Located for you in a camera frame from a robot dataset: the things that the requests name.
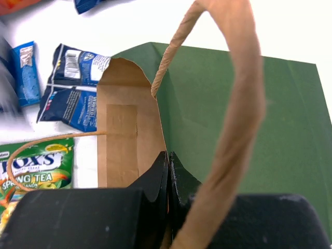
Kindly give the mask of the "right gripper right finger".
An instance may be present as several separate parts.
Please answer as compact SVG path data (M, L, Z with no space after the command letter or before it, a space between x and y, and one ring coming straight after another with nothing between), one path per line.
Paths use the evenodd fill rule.
M170 154L172 235L181 229L200 186L176 153ZM329 248L313 206L293 194L238 195L209 248Z

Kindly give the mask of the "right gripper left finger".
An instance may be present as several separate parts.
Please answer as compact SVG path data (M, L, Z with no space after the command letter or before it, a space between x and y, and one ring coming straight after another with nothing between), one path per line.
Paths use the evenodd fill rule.
M126 188L38 190L16 206L1 248L159 248L167 219L168 158Z

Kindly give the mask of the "green paper bag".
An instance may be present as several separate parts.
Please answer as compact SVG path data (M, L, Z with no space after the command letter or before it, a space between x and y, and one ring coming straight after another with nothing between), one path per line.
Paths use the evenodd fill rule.
M143 44L111 59L97 85L100 188L126 188L168 158L171 248L209 248L250 163L282 187L330 162L331 128L309 65L265 60L249 1L195 1L169 45ZM178 231L169 207L170 154L200 186Z

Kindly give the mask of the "green yellow candy packet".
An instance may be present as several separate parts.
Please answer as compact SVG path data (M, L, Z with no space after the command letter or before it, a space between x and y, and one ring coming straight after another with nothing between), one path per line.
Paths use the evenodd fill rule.
M1 145L1 232L26 191L8 177L8 159L24 143ZM56 139L32 145L12 162L18 183L32 189L70 189L74 163L74 139Z

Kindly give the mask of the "white blue snack packet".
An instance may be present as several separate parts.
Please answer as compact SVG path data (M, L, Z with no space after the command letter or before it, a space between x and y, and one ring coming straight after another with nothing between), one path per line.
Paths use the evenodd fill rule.
M61 121L82 132L97 127L96 87L111 57L59 44L37 121Z

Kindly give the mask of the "dark blue snack packet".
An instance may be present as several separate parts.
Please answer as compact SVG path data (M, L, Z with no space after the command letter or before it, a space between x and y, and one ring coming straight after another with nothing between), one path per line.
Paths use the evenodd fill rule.
M107 0L74 0L75 8L79 15L105 2Z

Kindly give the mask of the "red snack packet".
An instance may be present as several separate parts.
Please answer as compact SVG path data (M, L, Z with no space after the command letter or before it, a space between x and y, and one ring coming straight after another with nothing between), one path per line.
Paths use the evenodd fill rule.
M0 15L14 13L38 2L39 0L0 0Z

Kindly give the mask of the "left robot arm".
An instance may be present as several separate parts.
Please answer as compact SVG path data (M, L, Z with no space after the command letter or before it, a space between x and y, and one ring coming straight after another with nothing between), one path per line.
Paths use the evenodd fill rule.
M1 36L1 112L20 115L22 113L16 93L16 70L11 46Z

